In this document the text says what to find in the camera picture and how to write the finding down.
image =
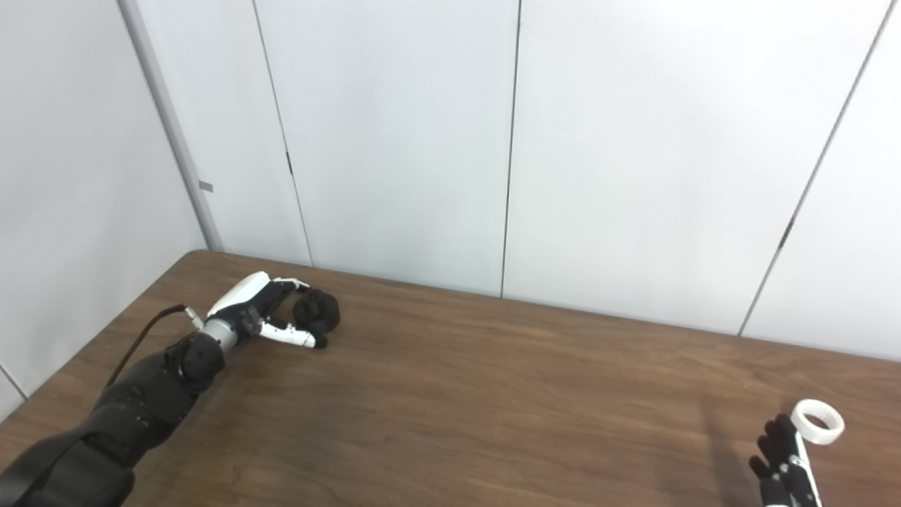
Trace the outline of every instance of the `white robotic hand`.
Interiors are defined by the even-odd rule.
[[[295,291],[301,298],[294,306],[294,323],[269,315]],[[270,279],[265,272],[253,273],[226,292],[207,313],[207,322],[234,321],[236,312],[241,313],[238,320],[246,328],[245,335],[311,348],[326,347],[325,334],[341,321],[338,301],[332,295],[297,278]]]

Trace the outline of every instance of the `black plush object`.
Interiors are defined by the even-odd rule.
[[[332,294],[310,289],[294,305],[294,322],[299,329],[306,329],[316,338],[316,348],[327,345],[326,333],[341,323],[338,300]]]

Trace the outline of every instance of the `robotic hand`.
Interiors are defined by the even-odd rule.
[[[805,441],[828,446],[844,428],[839,411],[819,400],[801,400],[791,417],[780,413],[768,421],[766,435],[757,440],[766,462],[758,456],[751,458],[764,507],[823,507]]]
[[[301,293],[294,306],[296,322],[271,317],[295,291]],[[323,348],[325,334],[341,321],[333,296],[297,279],[270,279],[264,272],[229,290],[206,321],[191,309],[179,309],[198,330],[141,359],[120,378],[114,373],[84,423],[18,456],[0,474],[0,507],[121,505],[134,486],[133,467],[172,435],[225,367],[226,352],[256,335]]]

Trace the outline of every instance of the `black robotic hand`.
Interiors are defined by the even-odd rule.
[[[760,479],[764,507],[822,507],[807,459],[804,440],[791,418],[780,413],[757,439],[764,459],[753,456],[751,469]]]

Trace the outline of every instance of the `panel seam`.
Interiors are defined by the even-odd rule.
[[[506,277],[506,245],[507,233],[510,225],[510,179],[513,173],[513,139],[514,122],[516,119],[516,82],[519,75],[519,32],[523,22],[523,0],[519,0],[516,7],[516,49],[514,51],[513,64],[513,103],[510,108],[510,148],[507,152],[507,194],[504,208],[504,248],[501,253],[501,293],[504,297],[504,282]]]
[[[287,158],[288,173],[291,175],[291,183],[294,185],[294,198],[297,203],[297,213],[300,214],[300,226],[304,228],[304,241],[306,241],[306,254],[310,257],[310,265],[316,267],[313,262],[313,247],[310,245],[310,236],[306,230],[306,222],[304,220],[304,208],[300,204],[300,191],[297,189],[297,176],[294,173],[294,167],[291,164],[291,152],[287,148],[287,137],[285,136],[285,124],[282,121],[281,106],[278,104],[278,92],[276,92],[276,82],[272,78],[272,66],[269,64],[269,51],[266,48],[266,38],[263,36],[263,24],[259,19],[259,10],[257,9],[257,0],[253,0],[253,16],[257,20],[257,32],[259,33],[259,43],[263,48],[263,59],[266,61],[266,72],[269,76],[269,86],[272,89],[272,100],[276,106],[276,116],[278,117],[278,129],[282,134],[282,145],[285,146],[285,157]]]
[[[19,396],[22,396],[22,400],[28,400],[28,396],[25,394],[25,391],[22,389],[22,386],[19,385],[18,382],[15,381],[12,375],[8,371],[6,371],[6,367],[3,366],[3,363],[0,363],[0,373],[3,373],[3,376],[6,377],[6,380],[15,388],[16,392],[19,393]]]
[[[857,75],[854,77],[854,81],[851,83],[851,89],[848,90],[848,95],[845,97],[842,108],[839,110],[839,114],[835,117],[833,128],[829,132],[829,135],[826,136],[826,142],[823,145],[823,149],[820,151],[820,156],[816,159],[814,169],[811,171],[810,177],[807,179],[807,184],[804,186],[804,190],[801,192],[801,197],[798,199],[797,204],[795,205],[795,211],[792,213],[791,218],[788,220],[788,226],[782,234],[782,238],[779,241],[776,252],[773,254],[772,259],[769,260],[767,271],[763,274],[763,279],[760,281],[757,292],[754,294],[754,299],[751,301],[751,305],[748,307],[748,312],[744,316],[742,326],[739,327],[738,336],[744,336],[744,330],[748,326],[748,322],[751,320],[751,314],[753,314],[754,310],[757,308],[757,303],[760,300],[760,294],[763,293],[763,290],[767,285],[767,281],[769,280],[769,276],[772,274],[773,267],[776,265],[779,255],[782,253],[782,250],[785,247],[785,243],[788,239],[788,235],[791,232],[791,228],[796,222],[798,213],[800,213],[801,207],[804,205],[805,200],[807,199],[807,195],[810,193],[810,188],[813,186],[814,180],[816,179],[817,174],[819,174],[820,172],[820,167],[823,165],[823,160],[825,160],[826,154],[829,152],[829,148],[833,144],[835,134],[838,132],[839,127],[842,124],[842,120],[844,119],[845,113],[848,111],[848,106],[854,97],[854,92],[857,91],[857,86],[859,85],[864,72],[867,70],[870,58],[873,56],[873,52],[875,52],[876,50],[879,39],[882,37],[882,33],[885,31],[886,26],[888,25],[888,20],[891,18],[892,13],[895,10],[896,2],[897,0],[891,0],[891,2],[889,2],[888,4],[888,8],[886,9],[886,13],[882,16],[882,22],[879,24],[879,27],[876,30],[876,34],[873,36],[873,41],[869,45],[867,54],[863,57],[863,62],[860,64]]]

